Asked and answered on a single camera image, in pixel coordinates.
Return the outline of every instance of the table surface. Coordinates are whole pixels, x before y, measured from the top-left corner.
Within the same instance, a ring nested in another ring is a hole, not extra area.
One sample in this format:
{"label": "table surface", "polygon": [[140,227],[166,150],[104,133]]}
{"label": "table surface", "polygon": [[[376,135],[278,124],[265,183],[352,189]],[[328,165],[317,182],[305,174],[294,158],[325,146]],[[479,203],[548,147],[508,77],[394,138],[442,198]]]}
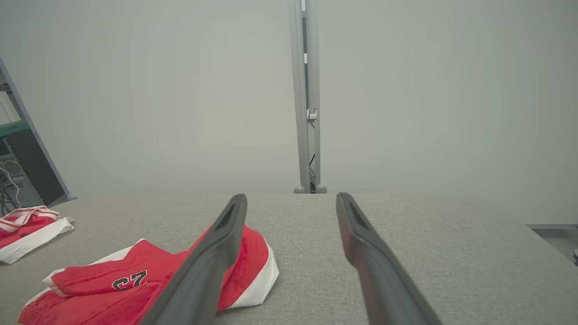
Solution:
{"label": "table surface", "polygon": [[[444,324],[576,324],[578,268],[540,236],[482,202],[404,195],[353,195]],[[89,264],[146,238],[186,250],[230,195],[80,199],[54,207],[75,220],[12,265],[0,266],[2,324],[51,271]],[[248,195],[246,224],[272,247],[279,278],[251,308],[216,324],[367,324],[355,269],[347,262],[335,196]]]}

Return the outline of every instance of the folded clothing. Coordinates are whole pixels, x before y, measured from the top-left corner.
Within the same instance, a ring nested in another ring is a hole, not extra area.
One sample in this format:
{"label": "folded clothing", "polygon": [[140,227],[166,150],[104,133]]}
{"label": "folded clothing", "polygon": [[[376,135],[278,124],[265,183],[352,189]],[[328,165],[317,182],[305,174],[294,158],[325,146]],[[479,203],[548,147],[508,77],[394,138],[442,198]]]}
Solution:
{"label": "folded clothing", "polygon": [[0,261],[14,263],[58,234],[74,229],[71,221],[46,205],[10,212],[0,218]]}
{"label": "folded clothing", "polygon": [[[49,288],[26,304],[18,322],[138,324],[204,235],[178,254],[141,239],[91,265],[56,270],[43,280]],[[217,309],[262,304],[278,275],[271,247],[245,226],[237,261],[223,277]]]}

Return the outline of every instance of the white trim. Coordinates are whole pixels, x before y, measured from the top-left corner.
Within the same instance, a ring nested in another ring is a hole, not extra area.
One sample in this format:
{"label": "white trim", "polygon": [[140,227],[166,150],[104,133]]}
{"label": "white trim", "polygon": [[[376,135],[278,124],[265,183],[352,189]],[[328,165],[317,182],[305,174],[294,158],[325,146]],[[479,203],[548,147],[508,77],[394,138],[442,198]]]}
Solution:
{"label": "white trim", "polygon": [[54,237],[73,230],[74,226],[71,225],[72,218],[62,218],[55,222],[36,230],[32,234],[24,236],[17,241],[0,248],[0,261],[12,264],[16,262],[20,257],[24,256],[31,250],[37,248],[38,246],[47,243]]}
{"label": "white trim", "polygon": [[263,268],[259,271],[253,282],[243,291],[239,298],[228,308],[246,307],[246,306],[256,306],[261,305],[271,288],[275,284],[277,277],[279,276],[279,269],[277,268],[277,262],[275,261],[275,255],[273,250],[265,241],[267,248],[269,249],[269,258]]}
{"label": "white trim", "polygon": [[[50,210],[46,205],[33,206],[31,208],[18,208],[0,218],[2,220],[0,228],[7,232],[15,232],[22,225],[25,225],[32,215],[37,217],[49,217],[53,220],[60,217],[60,213]],[[8,218],[12,217],[17,217],[17,219],[14,221],[8,220]]]}

